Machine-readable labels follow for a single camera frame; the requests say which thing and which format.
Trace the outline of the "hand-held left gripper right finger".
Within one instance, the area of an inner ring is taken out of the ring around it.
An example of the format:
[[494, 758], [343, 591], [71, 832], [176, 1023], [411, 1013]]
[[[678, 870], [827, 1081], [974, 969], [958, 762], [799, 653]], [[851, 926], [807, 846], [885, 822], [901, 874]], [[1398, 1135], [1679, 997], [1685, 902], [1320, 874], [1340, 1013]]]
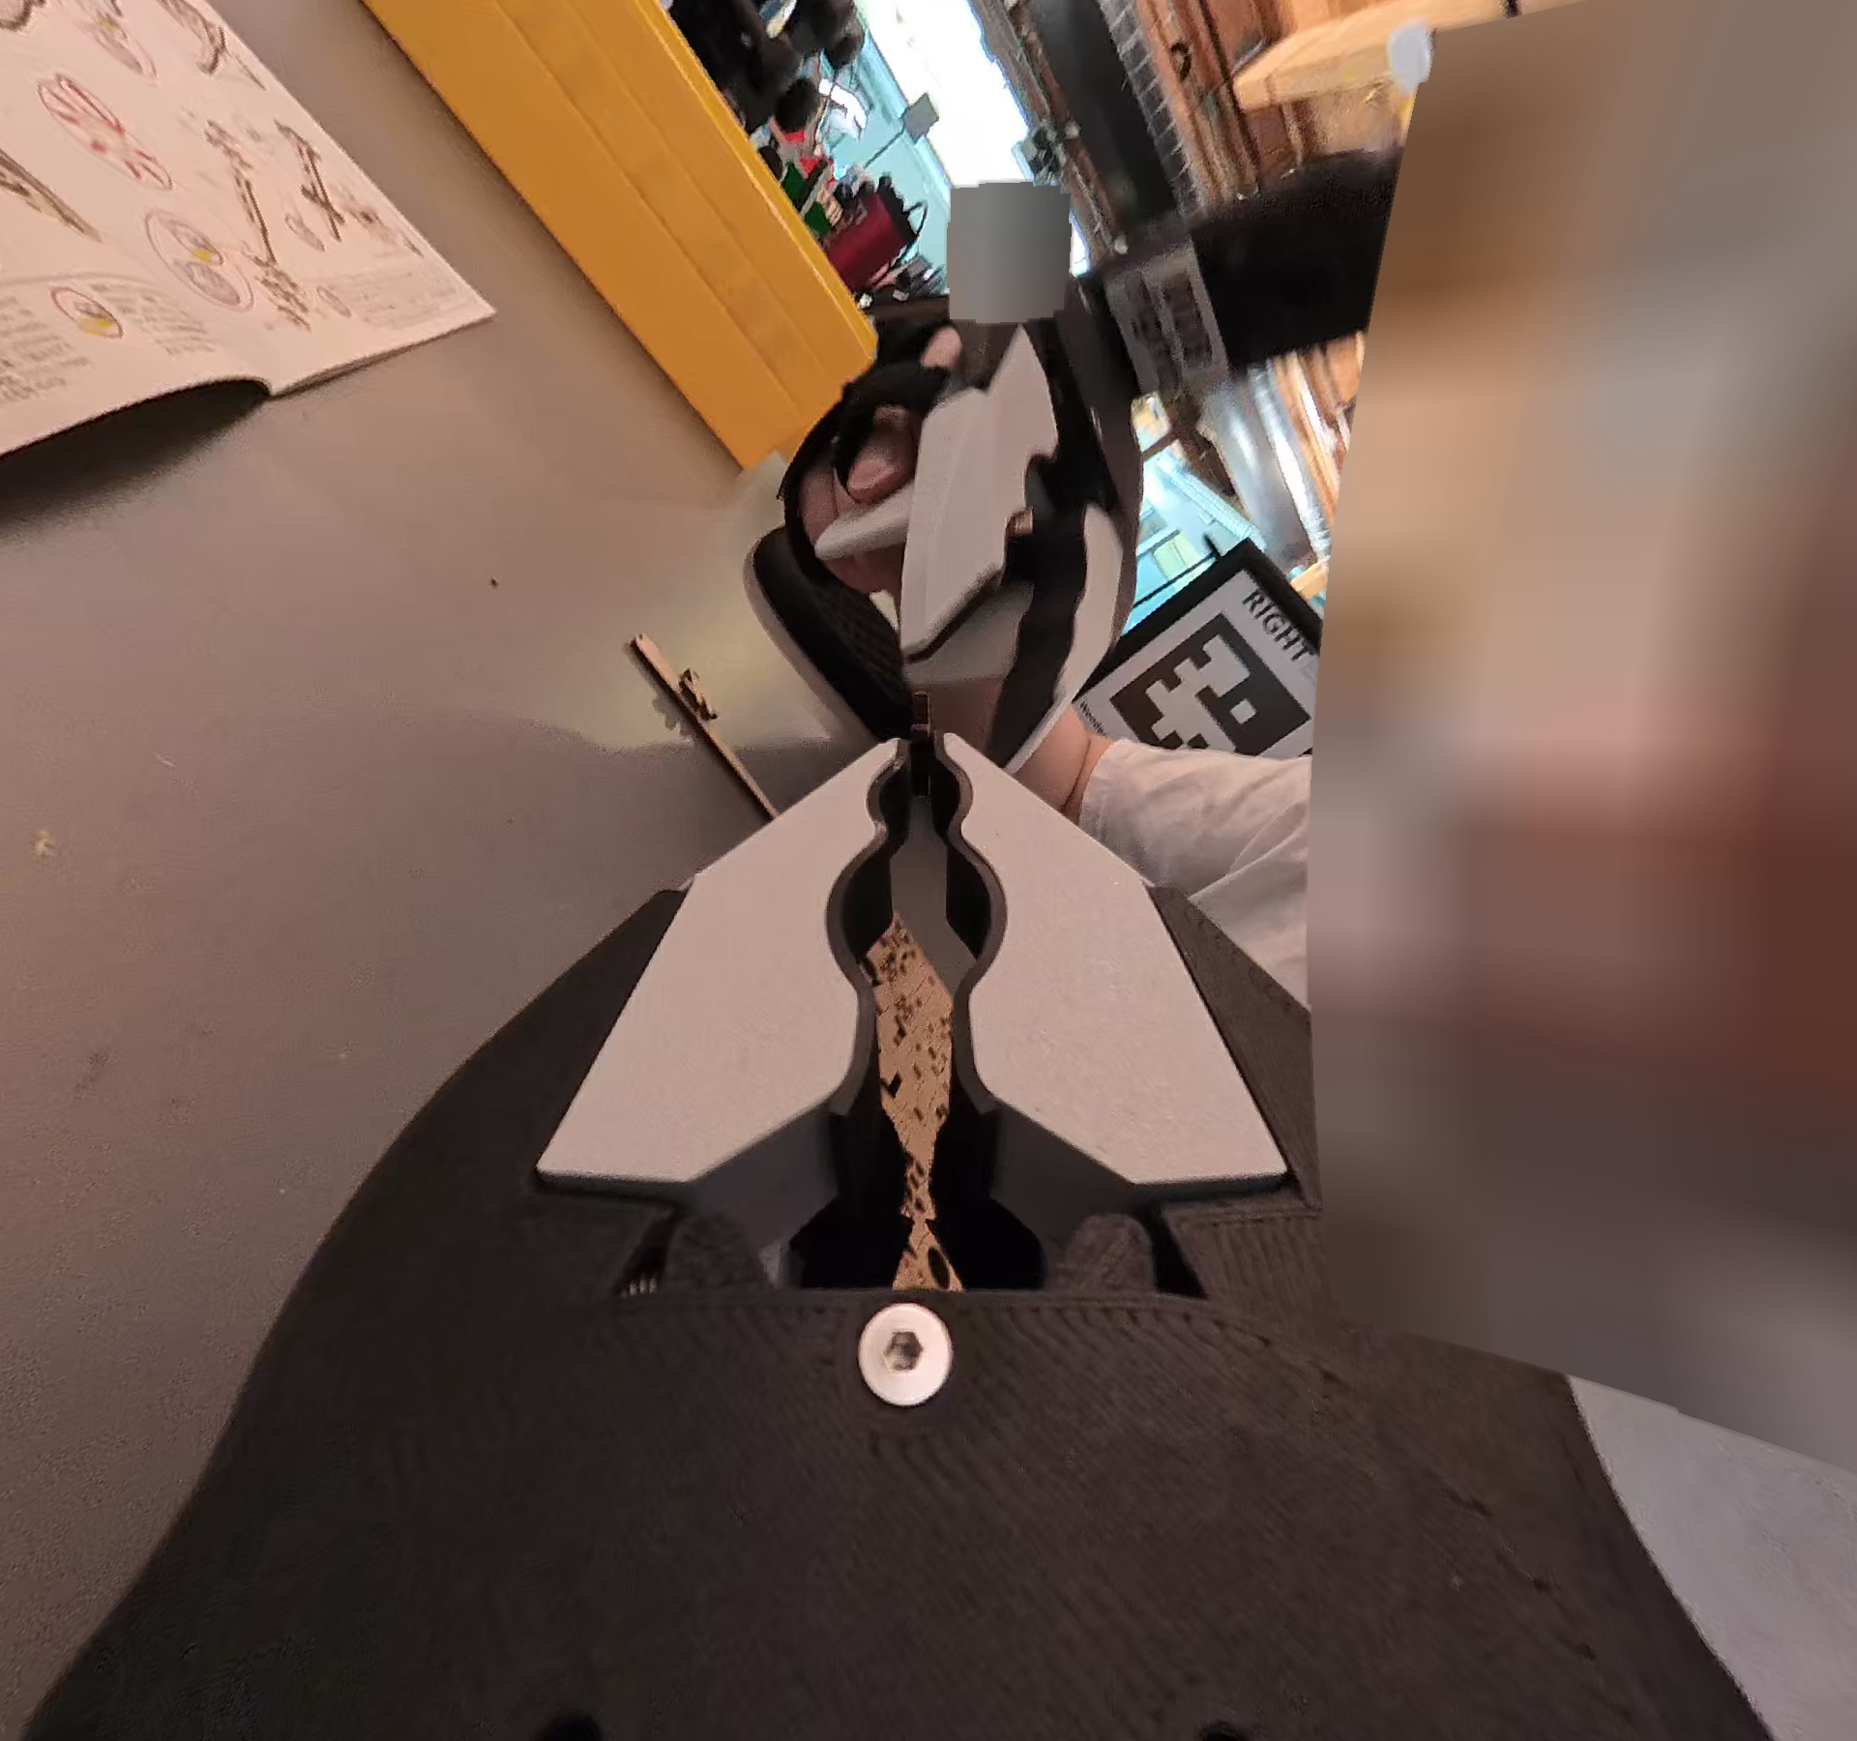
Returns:
[[958, 737], [916, 735], [956, 989], [934, 1194], [1247, 1194], [1289, 1178], [1147, 880]]

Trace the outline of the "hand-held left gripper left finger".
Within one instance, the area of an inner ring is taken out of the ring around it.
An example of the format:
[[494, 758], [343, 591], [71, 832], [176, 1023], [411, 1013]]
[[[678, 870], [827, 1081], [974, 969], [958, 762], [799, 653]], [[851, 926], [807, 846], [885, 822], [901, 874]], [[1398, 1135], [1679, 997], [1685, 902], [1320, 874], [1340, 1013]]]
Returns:
[[699, 872], [538, 1174], [552, 1186], [837, 1186], [877, 1069], [910, 751], [881, 745]]

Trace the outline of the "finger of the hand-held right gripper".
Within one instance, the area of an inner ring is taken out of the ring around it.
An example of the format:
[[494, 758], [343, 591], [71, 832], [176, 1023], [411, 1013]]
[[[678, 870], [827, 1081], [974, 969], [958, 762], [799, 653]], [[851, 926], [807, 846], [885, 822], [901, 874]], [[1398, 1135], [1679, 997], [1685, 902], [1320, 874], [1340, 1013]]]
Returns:
[[1133, 599], [1133, 520], [1106, 508], [1046, 510], [1022, 558], [1030, 601], [996, 699], [990, 758], [1020, 772], [1121, 639]]
[[897, 631], [916, 691], [1088, 679], [1088, 410], [1058, 337], [1000, 337], [928, 408]]

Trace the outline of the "person's right forearm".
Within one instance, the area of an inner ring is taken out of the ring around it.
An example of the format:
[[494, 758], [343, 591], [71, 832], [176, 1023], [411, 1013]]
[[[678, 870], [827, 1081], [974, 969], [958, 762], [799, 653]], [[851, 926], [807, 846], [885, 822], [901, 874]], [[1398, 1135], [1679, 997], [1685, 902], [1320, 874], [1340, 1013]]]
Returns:
[[1090, 786], [1115, 747], [1115, 739], [1094, 733], [1078, 715], [1066, 715], [1036, 756], [1040, 796], [1080, 824]]

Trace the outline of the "person's right hand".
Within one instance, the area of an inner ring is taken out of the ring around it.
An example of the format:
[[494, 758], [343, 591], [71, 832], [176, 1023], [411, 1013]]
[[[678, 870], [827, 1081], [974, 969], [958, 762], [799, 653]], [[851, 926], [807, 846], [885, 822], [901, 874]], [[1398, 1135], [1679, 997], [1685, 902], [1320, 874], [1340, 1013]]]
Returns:
[[811, 428], [781, 484], [787, 540], [803, 573], [855, 593], [901, 599], [903, 546], [825, 560], [819, 542], [906, 490], [928, 410], [964, 365], [964, 335], [924, 321], [881, 337], [877, 361]]

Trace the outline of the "black and white marker sign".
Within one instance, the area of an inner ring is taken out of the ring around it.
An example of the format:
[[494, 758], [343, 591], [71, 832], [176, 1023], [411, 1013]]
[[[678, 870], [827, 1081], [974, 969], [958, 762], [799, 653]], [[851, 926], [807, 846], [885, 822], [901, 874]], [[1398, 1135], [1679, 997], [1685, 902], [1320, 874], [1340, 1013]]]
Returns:
[[1076, 703], [1086, 727], [1165, 753], [1313, 755], [1320, 615], [1255, 542], [1141, 615]]

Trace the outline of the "person's white shirt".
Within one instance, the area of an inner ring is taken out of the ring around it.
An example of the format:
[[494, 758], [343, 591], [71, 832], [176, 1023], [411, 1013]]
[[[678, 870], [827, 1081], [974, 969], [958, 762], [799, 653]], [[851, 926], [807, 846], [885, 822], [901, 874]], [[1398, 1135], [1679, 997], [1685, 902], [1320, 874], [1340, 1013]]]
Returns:
[[[1082, 830], [1309, 1003], [1309, 758], [1110, 745]], [[1641, 1540], [1774, 1737], [1856, 1735], [1856, 1477], [1573, 1381]]]

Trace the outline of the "thin notched wooden strip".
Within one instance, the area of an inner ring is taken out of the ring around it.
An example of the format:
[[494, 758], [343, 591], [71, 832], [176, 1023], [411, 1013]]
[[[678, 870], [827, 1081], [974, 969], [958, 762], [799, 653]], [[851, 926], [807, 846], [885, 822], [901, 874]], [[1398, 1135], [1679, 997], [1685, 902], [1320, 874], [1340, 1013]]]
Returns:
[[676, 669], [664, 649], [650, 635], [636, 635], [628, 649], [640, 669], [660, 691], [674, 717], [692, 733], [703, 749], [725, 768], [729, 778], [751, 800], [757, 814], [771, 822], [779, 816], [775, 800], [767, 796], [753, 772], [723, 739], [717, 729], [719, 713], [709, 699], [703, 681], [692, 667]]

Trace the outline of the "yellow plastic bin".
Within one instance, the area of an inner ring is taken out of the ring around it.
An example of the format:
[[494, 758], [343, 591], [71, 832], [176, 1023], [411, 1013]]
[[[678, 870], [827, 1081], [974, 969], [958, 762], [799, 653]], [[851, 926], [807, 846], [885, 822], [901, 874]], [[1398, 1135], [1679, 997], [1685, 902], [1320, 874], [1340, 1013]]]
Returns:
[[875, 355], [869, 315], [660, 0], [361, 0], [745, 470]]

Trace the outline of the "black dumbbells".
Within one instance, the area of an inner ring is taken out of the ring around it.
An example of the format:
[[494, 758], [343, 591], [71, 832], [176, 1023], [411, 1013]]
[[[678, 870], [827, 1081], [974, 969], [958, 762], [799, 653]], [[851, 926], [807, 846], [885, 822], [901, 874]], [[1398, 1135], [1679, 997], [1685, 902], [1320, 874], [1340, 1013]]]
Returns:
[[672, 0], [672, 16], [749, 134], [813, 128], [869, 40], [855, 0]]

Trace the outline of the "illustrated instruction booklet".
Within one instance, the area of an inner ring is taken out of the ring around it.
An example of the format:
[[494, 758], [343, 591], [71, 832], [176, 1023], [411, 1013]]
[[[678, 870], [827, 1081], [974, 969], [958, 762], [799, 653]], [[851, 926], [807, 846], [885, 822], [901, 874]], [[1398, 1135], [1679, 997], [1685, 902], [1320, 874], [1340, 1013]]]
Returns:
[[3, 0], [3, 454], [492, 317], [208, 0]]

